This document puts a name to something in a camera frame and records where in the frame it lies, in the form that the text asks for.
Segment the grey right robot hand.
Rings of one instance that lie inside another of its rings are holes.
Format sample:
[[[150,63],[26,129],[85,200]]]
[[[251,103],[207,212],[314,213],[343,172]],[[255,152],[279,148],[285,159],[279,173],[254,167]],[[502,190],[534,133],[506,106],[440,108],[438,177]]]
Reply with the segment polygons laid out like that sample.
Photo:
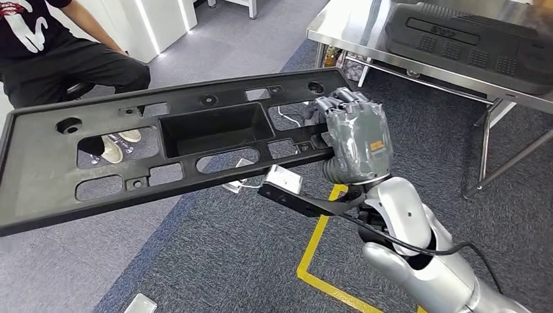
[[[364,185],[391,178],[393,146],[383,105],[359,91],[339,87],[305,104],[304,125],[325,123],[334,156],[323,163],[325,178]]]

